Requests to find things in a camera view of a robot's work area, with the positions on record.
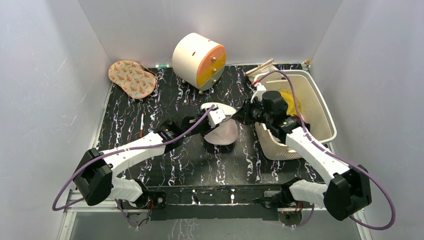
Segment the white mesh bra laundry bag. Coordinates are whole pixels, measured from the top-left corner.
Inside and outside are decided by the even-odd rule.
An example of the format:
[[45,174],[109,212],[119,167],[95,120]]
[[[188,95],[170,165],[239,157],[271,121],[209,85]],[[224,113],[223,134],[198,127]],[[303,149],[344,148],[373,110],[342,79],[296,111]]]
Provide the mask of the white mesh bra laundry bag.
[[211,105],[218,107],[218,110],[222,110],[225,118],[219,123],[219,126],[214,128],[211,132],[204,135],[204,139],[213,145],[227,146],[233,144],[238,138],[238,126],[236,121],[232,119],[232,115],[237,111],[234,107],[218,103],[218,102],[207,102],[201,105],[202,110],[207,110]]

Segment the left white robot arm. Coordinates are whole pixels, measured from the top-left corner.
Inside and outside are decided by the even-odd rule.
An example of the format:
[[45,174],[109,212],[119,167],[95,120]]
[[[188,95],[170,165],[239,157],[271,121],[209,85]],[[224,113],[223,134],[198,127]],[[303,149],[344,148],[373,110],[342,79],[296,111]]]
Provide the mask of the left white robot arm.
[[73,182],[88,206],[106,199],[124,200],[137,208],[146,208],[158,191],[149,190],[140,180],[119,178],[118,174],[145,160],[164,155],[181,146],[183,139],[205,135],[225,120],[225,115],[213,110],[187,116],[182,124],[169,119],[144,137],[121,147],[86,151],[75,170]]

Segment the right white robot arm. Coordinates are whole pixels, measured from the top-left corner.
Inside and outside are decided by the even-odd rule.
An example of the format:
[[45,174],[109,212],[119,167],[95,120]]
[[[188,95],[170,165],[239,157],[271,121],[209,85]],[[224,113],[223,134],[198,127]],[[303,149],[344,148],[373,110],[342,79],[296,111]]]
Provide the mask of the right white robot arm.
[[288,207],[309,202],[325,207],[342,221],[372,203],[370,180],[362,166],[354,168],[335,159],[322,144],[308,137],[297,116],[287,114],[288,104],[278,91],[267,91],[262,99],[246,99],[231,117],[244,125],[265,124],[281,143],[295,150],[322,177],[323,184],[295,177],[284,183],[276,199]]

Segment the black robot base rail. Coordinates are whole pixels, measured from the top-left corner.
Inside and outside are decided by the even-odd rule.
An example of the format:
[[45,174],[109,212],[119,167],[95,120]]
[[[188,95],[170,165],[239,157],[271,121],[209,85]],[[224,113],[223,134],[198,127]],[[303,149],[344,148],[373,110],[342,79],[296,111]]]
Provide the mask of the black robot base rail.
[[141,207],[120,200],[130,219],[262,219],[297,225],[304,203],[284,203],[280,184],[150,187]]

